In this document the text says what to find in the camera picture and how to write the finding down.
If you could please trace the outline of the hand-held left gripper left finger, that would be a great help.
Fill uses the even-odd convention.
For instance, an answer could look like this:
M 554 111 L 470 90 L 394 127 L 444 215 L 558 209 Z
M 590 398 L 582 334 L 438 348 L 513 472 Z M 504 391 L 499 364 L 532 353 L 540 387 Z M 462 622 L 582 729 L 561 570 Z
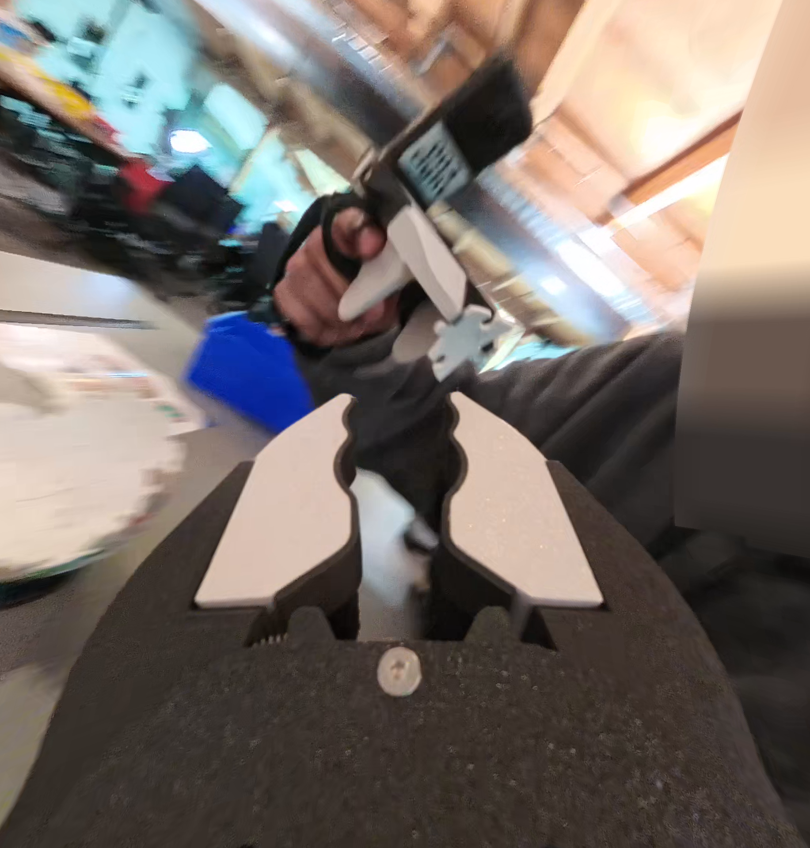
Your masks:
M 361 542 L 350 413 L 340 394 L 274 438 L 249 476 L 197 591 L 200 609 L 302 606 L 332 613 L 357 596 Z

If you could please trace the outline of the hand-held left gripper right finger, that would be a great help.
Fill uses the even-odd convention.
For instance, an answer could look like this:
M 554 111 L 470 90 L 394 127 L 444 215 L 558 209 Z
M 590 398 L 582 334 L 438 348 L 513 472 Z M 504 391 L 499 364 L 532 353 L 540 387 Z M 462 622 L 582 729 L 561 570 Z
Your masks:
M 543 454 L 505 420 L 449 396 L 462 476 L 444 506 L 444 540 L 498 589 L 511 617 L 593 610 L 604 597 Z

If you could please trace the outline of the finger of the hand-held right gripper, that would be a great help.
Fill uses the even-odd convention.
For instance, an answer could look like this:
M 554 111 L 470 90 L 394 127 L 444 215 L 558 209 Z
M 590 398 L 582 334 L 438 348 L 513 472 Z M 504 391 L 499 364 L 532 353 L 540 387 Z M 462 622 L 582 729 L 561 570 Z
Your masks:
M 406 319 L 392 346 L 395 364 L 411 364 L 419 360 L 434 363 L 431 350 L 439 343 L 446 321 L 433 305 L 419 305 Z
M 457 322 L 466 305 L 467 274 L 430 218 L 418 206 L 404 206 L 390 221 L 387 236 L 442 320 Z

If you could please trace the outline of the single white puzzle piece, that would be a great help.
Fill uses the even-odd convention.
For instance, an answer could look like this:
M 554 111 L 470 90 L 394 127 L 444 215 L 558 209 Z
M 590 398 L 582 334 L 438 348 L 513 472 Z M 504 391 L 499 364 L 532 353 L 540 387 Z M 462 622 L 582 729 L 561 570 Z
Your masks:
M 477 304 L 467 305 L 452 322 L 436 321 L 435 341 L 427 353 L 436 381 L 445 381 L 466 362 L 489 352 L 512 328 L 499 314 Z

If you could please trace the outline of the person's right hand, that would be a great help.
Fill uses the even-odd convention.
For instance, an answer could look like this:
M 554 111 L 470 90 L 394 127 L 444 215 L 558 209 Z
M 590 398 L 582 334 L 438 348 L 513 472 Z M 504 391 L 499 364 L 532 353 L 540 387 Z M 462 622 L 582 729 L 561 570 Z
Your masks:
M 330 233 L 341 254 L 362 263 L 375 258 L 386 244 L 385 234 L 359 208 L 340 210 Z M 396 295 L 357 319 L 342 320 L 338 307 L 349 285 L 328 259 L 323 228 L 315 227 L 290 257 L 274 288 L 275 309 L 294 340 L 319 350 L 356 345 L 397 328 Z

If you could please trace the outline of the blue plastic bin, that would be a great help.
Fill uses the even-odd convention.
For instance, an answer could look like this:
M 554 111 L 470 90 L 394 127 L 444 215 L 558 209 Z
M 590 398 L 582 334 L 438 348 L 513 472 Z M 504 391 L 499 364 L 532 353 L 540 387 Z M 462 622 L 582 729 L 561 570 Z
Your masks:
M 274 435 L 315 408 L 289 342 L 244 312 L 207 320 L 186 382 Z

